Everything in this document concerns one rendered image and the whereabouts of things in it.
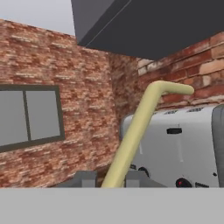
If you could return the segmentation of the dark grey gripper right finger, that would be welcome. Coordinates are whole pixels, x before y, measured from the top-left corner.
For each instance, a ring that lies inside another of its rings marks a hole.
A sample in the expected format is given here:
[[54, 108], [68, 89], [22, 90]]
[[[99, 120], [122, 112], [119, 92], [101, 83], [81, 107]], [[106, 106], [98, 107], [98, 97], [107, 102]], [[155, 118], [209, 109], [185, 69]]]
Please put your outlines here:
[[124, 186], [128, 188], [164, 187], [164, 185], [149, 178], [143, 171], [128, 171], [125, 177]]

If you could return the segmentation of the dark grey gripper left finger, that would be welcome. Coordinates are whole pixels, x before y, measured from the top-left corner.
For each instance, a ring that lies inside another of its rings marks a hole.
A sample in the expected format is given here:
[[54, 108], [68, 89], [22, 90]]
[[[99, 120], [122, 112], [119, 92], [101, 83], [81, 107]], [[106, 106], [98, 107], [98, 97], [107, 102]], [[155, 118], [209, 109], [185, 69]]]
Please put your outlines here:
[[57, 187], [96, 187], [96, 183], [96, 171], [77, 171], [72, 178], [57, 184]]

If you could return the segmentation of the pale yellow bent straw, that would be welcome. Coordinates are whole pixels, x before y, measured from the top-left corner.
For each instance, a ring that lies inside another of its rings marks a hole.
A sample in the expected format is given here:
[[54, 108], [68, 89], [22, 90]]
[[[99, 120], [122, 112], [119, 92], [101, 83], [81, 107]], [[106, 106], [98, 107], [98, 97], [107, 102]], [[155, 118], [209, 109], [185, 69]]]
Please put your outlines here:
[[138, 145], [163, 93], [192, 95], [194, 88], [186, 84], [157, 80], [145, 89], [131, 123], [102, 182], [102, 188], [117, 188], [123, 185]]

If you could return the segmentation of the silver toaster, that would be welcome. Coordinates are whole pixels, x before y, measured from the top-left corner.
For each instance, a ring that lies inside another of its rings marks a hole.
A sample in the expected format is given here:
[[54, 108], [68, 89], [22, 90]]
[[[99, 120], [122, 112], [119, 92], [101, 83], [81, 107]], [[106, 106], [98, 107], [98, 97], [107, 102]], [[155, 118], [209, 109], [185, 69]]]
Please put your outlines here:
[[129, 167], [168, 187], [224, 187], [224, 104], [156, 111]]

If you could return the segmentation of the dark framed window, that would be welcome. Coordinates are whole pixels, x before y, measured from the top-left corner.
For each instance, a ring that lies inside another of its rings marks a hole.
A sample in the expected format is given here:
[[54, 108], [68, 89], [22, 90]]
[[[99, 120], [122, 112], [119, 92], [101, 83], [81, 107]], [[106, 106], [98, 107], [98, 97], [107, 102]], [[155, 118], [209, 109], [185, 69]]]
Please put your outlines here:
[[64, 139], [59, 86], [0, 84], [0, 153]]

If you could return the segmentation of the dark grey wall cupboard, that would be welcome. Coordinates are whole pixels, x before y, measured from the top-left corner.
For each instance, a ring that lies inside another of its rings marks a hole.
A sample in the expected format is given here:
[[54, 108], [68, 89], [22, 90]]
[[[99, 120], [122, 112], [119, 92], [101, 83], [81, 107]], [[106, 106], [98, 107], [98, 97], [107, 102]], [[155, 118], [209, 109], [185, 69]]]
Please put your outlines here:
[[224, 32], [224, 0], [71, 0], [79, 46], [160, 60]]

